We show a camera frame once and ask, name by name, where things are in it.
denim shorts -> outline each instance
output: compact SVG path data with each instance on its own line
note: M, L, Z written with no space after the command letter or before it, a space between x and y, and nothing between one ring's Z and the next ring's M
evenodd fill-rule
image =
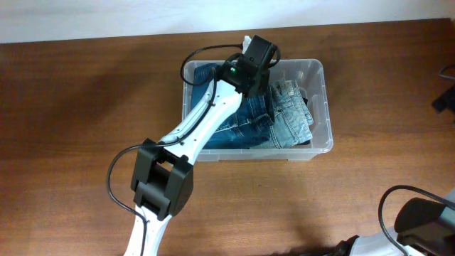
M269 84L275 123L269 128L270 140L251 149L287 149L312 139L309 125L313 124L308 107L295 80L284 79Z
M194 82L204 81L212 67L206 64L194 70ZM204 85L193 86L191 109L193 109L211 80ZM270 94L245 98L236 113L229 116L208 140L204 149L249 149L270 140L269 128L274 124L274 109Z

dark blue jeans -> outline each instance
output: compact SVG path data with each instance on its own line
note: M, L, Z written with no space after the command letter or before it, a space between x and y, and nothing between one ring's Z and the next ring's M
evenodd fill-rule
M206 64L194 70L194 82L203 82L216 64ZM193 86L191 109L204 96L211 79ZM249 149L270 139L269 127L274 124L274 109L270 94L245 98L238 111L228 117L208 140L204 149Z

storage box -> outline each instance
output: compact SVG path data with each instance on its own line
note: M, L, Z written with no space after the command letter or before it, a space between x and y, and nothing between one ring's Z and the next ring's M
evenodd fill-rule
M207 63L223 64L223 60L193 60L185 65L184 75L193 81L194 70ZM332 128L328 115L326 84L319 60L280 60L270 69L269 81L280 78L296 80L301 95L308 99L308 109L314 119L310 126L313 139L306 146L293 146L290 149L204 149L197 161L288 159L308 161L317 154L327 153L333 147ZM192 86L183 84L182 119L191 110Z

clothing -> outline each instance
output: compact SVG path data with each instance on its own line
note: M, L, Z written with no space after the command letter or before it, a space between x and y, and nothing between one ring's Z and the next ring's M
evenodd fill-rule
M194 70L194 83L203 82L212 67L206 64ZM191 109L204 96L210 79L200 86L193 86ZM249 149L270 139L269 127L274 124L274 110L271 95L258 95L244 99L236 113L229 116L208 140L204 149Z
M269 84L268 90L275 113L275 123L269 128L271 138L258 146L252 146L251 149L286 149L312 139L309 121L313 124L313 118L297 82L277 80Z

wood grain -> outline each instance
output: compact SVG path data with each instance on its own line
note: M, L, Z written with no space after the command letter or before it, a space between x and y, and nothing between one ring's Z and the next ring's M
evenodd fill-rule
M105 189L112 157L181 120L181 61L259 34L284 59L323 63L335 146L307 162L195 165L194 192L160 255L269 255L380 231L377 206L405 183L455 184L453 115L431 102L451 83L449 19L0 45L0 255L122 255L133 216ZM222 60L234 50L199 59ZM134 154L114 170L132 203ZM385 219L415 196L396 192Z

